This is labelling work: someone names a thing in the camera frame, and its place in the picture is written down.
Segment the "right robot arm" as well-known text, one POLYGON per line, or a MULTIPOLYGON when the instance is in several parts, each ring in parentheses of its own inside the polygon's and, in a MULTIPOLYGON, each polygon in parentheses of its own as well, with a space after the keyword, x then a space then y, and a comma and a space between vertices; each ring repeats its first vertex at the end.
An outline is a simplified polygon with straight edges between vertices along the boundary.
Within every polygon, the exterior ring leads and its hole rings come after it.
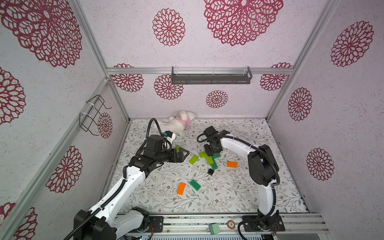
POLYGON ((255 220, 264 221, 276 214, 276 186, 280 184, 279 166, 269 146, 257 147, 226 130, 218 132, 212 126, 198 135, 197 142, 206 143, 204 149, 210 157, 227 149, 245 158, 248 161, 250 177, 258 185, 259 208, 255 220))

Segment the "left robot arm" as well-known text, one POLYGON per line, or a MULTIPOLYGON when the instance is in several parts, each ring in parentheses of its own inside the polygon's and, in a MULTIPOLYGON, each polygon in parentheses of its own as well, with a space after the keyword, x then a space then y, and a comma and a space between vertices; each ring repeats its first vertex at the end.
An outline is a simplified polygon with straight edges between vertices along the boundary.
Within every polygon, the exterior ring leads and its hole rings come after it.
POLYGON ((139 207, 118 217, 120 209, 149 174, 164 163, 182 163, 189 155, 183 148, 173 148, 176 134, 166 131, 146 138, 123 175, 113 188, 88 211, 80 210, 74 218, 74 229, 67 240, 118 240, 132 230, 144 231, 149 226, 149 212, 139 207))

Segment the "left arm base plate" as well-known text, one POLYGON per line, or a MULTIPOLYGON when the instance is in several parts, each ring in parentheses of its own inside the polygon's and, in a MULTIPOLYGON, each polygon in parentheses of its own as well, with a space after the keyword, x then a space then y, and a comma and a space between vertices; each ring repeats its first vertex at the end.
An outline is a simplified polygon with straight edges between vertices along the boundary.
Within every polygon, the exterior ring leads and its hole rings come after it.
POLYGON ((142 223, 142 233, 162 233, 164 226, 163 216, 149 216, 144 217, 142 223))

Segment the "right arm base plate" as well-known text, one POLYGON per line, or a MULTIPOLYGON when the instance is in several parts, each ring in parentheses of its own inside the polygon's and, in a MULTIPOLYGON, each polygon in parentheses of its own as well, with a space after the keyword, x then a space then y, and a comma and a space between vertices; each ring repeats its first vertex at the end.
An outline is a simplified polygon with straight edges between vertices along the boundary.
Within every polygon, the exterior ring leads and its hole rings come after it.
POLYGON ((246 221, 244 224, 246 232, 284 232, 286 230, 283 220, 280 216, 270 217, 258 222, 251 222, 251 220, 256 218, 257 216, 242 217, 242 220, 246 221))

